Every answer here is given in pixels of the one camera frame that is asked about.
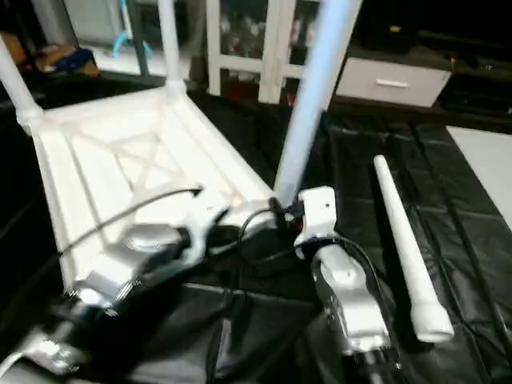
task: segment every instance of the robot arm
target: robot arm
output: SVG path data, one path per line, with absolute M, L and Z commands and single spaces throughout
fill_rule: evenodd
M 333 190 L 306 190 L 300 194 L 300 200 L 304 222 L 296 244 L 313 243 L 313 249 L 308 249 L 308 255 L 312 255 L 311 273 L 346 382 L 404 382 L 382 315 L 382 303 L 369 288 L 367 270 L 346 252 L 334 231 L 337 215 Z M 322 238 L 331 241 L 315 241 Z M 298 252 L 298 256 L 305 258 L 307 254 Z
M 51 319 L 33 328 L 0 365 L 2 383 L 9 377 L 22 382 L 23 372 L 27 382 L 36 383 L 29 380 L 36 375 L 34 368 L 50 374 L 48 382 L 59 382 L 57 378 L 87 365 L 94 354 L 95 336 L 106 334 L 109 320 L 122 316 L 140 293 L 204 259 L 206 234 L 227 207 L 223 197 L 205 190 L 177 227 L 137 224 L 125 231 L 96 257 L 89 273 L 79 276 L 64 293 Z

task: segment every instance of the cabinet drawer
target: cabinet drawer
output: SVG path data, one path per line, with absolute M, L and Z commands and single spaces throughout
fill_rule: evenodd
M 348 58 L 336 94 L 432 106 L 450 78 L 450 72 L 390 62 Z

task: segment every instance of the black cable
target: black cable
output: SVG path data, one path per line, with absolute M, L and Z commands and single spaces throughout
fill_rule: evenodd
M 39 280 L 45 276 L 45 274 L 48 272 L 48 270 L 54 266 L 56 262 L 60 260 L 61 257 L 65 256 L 68 252 L 70 252 L 73 248 L 75 248 L 77 245 L 81 244 L 83 241 L 87 240 L 88 237 L 92 236 L 93 234 L 96 234 L 106 226 L 109 226 L 110 224 L 113 224 L 115 222 L 118 222 L 122 218 L 132 214 L 136 210 L 139 210 L 143 208 L 144 206 L 148 206 L 149 204 L 156 202 L 158 200 L 162 200 L 163 198 L 168 198 L 170 196 L 174 196 L 176 194 L 183 194 L 186 192 L 191 192 L 192 194 L 198 194 L 201 192 L 202 189 L 200 188 L 187 188 L 187 189 L 180 189 L 180 190 L 171 190 L 167 191 L 161 194 L 157 194 L 156 196 L 153 196 L 152 198 L 148 198 L 147 200 L 140 202 L 138 204 L 135 204 L 134 206 L 124 210 L 123 212 L 116 214 L 112 218 L 109 218 L 108 220 L 105 220 L 104 222 L 98 224 L 95 228 L 92 228 L 85 232 L 82 236 L 77 238 L 74 242 L 69 244 L 66 248 L 63 250 L 57 252 L 56 254 L 51 255 L 45 263 L 34 272 L 22 285 L 22 287 L 18 290 L 16 295 L 10 300 L 10 303 L 7 305 L 6 310 L 4 311 L 4 314 L 2 316 L 2 323 L 0 325 L 0 333 L 7 328 L 8 324 L 10 323 L 10 319 L 14 317 L 16 314 L 18 306 L 23 301 L 24 297 L 28 295 L 29 292 L 32 291 L 32 289 L 35 287 L 35 285 L 39 282 Z
M 240 232 L 238 233 L 237 246 L 240 246 L 242 244 L 243 237 L 246 234 L 247 227 L 249 226 L 250 222 L 252 222 L 260 214 L 265 214 L 267 212 L 272 212 L 272 210 L 270 208 L 263 208 L 263 209 L 255 211 L 249 215 L 249 217 L 242 224 L 242 227 L 240 228 Z

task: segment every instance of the white foam wand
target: white foam wand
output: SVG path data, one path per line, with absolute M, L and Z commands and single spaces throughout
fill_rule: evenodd
M 410 317 L 416 337 L 422 342 L 449 341 L 454 336 L 454 328 L 439 303 L 390 168 L 382 155 L 375 157 L 374 165 L 409 291 Z

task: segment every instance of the black plastic sheet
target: black plastic sheet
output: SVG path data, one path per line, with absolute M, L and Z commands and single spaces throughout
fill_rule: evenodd
M 290 110 L 208 96 L 194 100 L 272 185 Z M 412 331 L 371 165 L 376 154 L 390 164 L 454 324 L 451 342 L 420 343 Z M 378 269 L 409 382 L 512 382 L 504 327 L 512 326 L 512 235 L 446 129 L 325 116 L 304 178 L 304 187 L 320 185 L 335 188 L 337 228 L 359 242 Z M 44 233 L 50 228 L 45 215 L 38 215 L 45 217 L 38 224 Z M 26 232 L 19 232 L 16 238 L 23 239 Z M 36 242 L 30 244 L 36 254 Z M 289 244 L 263 233 L 243 252 L 262 258 Z M 15 249 L 11 244 L 9 251 Z M 122 337 L 104 345 L 90 378 L 145 384 L 343 382 L 309 266 L 293 255 L 258 268 L 241 263 L 235 251 L 209 260 L 148 297 L 119 330 Z

